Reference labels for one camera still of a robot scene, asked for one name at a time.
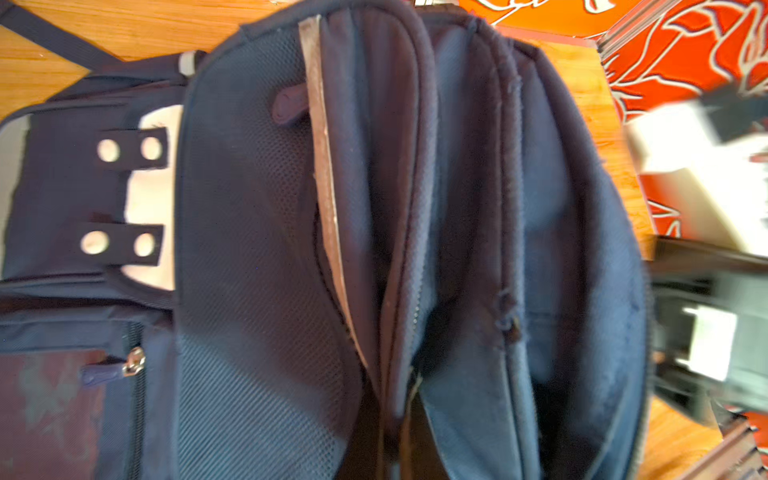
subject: backpack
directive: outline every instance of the backpack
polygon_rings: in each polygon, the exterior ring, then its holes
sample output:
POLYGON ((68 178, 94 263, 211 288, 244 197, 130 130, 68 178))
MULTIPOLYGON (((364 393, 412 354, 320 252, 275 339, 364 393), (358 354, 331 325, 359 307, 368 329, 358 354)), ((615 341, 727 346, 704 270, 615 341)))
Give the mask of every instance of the backpack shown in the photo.
POLYGON ((627 478, 646 281, 568 90, 454 9, 306 0, 0 124, 0 477, 627 478))

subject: zipper slider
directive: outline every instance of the zipper slider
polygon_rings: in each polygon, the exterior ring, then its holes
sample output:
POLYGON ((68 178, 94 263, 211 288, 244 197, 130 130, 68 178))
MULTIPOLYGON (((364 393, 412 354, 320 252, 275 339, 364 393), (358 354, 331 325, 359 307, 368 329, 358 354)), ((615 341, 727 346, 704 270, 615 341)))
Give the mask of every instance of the zipper slider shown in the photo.
POLYGON ((147 357, 140 346, 133 348, 123 363, 95 363, 80 369, 80 384, 91 388, 127 376, 135 376, 144 370, 147 357))

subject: gray fabric panel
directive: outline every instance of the gray fabric panel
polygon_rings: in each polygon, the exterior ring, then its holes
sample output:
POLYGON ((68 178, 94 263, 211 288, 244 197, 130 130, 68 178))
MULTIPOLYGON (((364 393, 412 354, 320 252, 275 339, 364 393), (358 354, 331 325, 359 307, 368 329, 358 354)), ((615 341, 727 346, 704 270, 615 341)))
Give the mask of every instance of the gray fabric panel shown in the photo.
POLYGON ((11 216, 13 193, 22 174, 22 160, 29 131, 29 117, 16 118, 0 131, 0 280, 5 264, 5 226, 11 216))

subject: shoulder strap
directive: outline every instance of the shoulder strap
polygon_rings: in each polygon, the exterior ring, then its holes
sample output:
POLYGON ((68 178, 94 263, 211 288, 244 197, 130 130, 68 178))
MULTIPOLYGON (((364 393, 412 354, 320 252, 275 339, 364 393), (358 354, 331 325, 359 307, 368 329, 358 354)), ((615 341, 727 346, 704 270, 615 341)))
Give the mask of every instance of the shoulder strap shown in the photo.
POLYGON ((11 0, 0 0, 0 25, 78 65, 94 70, 121 60, 11 0))

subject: zipper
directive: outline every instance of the zipper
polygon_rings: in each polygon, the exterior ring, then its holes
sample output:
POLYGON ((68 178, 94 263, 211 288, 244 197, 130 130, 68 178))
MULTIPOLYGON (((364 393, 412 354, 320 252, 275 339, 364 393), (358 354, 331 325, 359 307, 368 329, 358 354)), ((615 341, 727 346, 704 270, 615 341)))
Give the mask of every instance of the zipper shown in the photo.
POLYGON ((128 379, 131 382, 131 417, 128 447, 125 459, 126 480, 138 480, 141 477, 141 451, 144 444, 144 407, 147 393, 147 379, 144 375, 147 357, 141 348, 141 334, 144 326, 129 323, 124 334, 124 346, 127 352, 125 360, 110 363, 95 363, 83 366, 80 371, 80 383, 85 388, 93 388, 116 380, 128 379))

